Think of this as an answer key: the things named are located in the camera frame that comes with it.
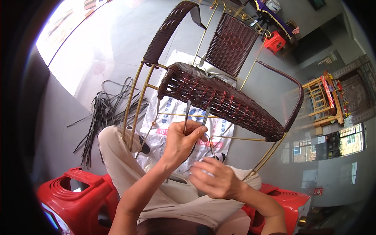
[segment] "red stool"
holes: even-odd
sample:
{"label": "red stool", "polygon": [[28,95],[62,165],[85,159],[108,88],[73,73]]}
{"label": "red stool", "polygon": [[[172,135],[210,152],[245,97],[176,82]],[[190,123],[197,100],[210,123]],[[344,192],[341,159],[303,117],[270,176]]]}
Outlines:
{"label": "red stool", "polygon": [[[310,197],[303,193],[283,190],[265,183],[261,185],[259,191],[272,196],[284,208],[287,234],[292,235],[294,230],[297,230],[300,216],[303,212],[306,215],[309,210]],[[251,217],[249,231],[258,235],[261,234],[265,218],[258,211],[247,205],[244,205],[242,209]]]}
{"label": "red stool", "polygon": [[286,41],[281,35],[279,35],[278,31],[273,31],[271,36],[265,40],[264,47],[273,52],[273,55],[275,55],[286,44]]}
{"label": "red stool", "polygon": [[[81,191],[71,190],[71,179],[79,181]],[[63,234],[108,234],[118,204],[118,193],[108,174],[98,176],[80,167],[42,184],[37,195],[47,217]],[[111,221],[101,219],[103,214]]]}

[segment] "wooden furniture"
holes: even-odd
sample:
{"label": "wooden furniture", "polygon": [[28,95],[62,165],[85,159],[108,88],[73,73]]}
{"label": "wooden furniture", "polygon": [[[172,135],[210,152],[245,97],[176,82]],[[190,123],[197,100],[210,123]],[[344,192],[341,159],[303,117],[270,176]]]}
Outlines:
{"label": "wooden furniture", "polygon": [[304,84],[303,89],[312,100],[314,110],[309,116],[315,118],[314,127],[325,126],[335,120],[339,124],[344,123],[343,109],[334,90],[331,76],[327,71],[324,71],[323,76]]}

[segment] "shoe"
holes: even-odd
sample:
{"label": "shoe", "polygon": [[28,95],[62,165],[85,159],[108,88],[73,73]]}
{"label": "shoe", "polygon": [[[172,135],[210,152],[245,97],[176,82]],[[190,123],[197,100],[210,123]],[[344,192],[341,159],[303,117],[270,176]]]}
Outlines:
{"label": "shoe", "polygon": [[[132,130],[132,128],[133,128],[132,126],[127,126],[126,127],[126,129],[129,129],[129,130]],[[135,130],[135,133],[139,137],[140,144],[142,144],[144,142],[144,138],[140,135],[140,133],[137,130]],[[143,153],[146,156],[150,154],[150,147],[149,147],[149,145],[147,145],[146,142],[142,146],[141,153]]]}

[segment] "bundle of black strips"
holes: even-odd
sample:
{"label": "bundle of black strips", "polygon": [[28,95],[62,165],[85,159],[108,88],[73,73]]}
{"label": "bundle of black strips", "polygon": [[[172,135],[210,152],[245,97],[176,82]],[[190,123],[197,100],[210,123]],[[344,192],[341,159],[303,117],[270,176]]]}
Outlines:
{"label": "bundle of black strips", "polygon": [[[104,88],[104,83],[114,83],[121,86],[121,91],[119,94],[113,95],[107,93]],[[131,90],[131,84],[133,83],[133,79],[131,77],[127,77],[125,79],[124,84],[116,83],[111,80],[106,80],[102,82],[102,91],[98,92],[93,101],[91,102],[91,113],[81,119],[77,122],[70,124],[67,127],[73,126],[74,124],[89,118],[92,116],[90,128],[88,134],[82,139],[82,141],[78,144],[76,149],[73,151],[76,153],[79,149],[81,149],[84,146],[83,152],[82,152],[82,162],[81,165],[86,161],[86,167],[89,169],[91,167],[91,149],[92,144],[95,140],[95,137],[98,137],[98,134],[108,126],[120,126],[124,122],[124,114],[125,114],[125,108],[128,103],[129,94]],[[129,109],[127,124],[133,124],[134,117],[136,114],[136,109],[138,106],[138,103],[140,102],[140,90],[135,89],[135,92],[133,93],[133,97],[131,98],[131,105]],[[149,105],[149,100],[144,98],[141,101],[141,108],[140,113],[137,119],[137,122],[142,120],[146,113],[146,108]]]}

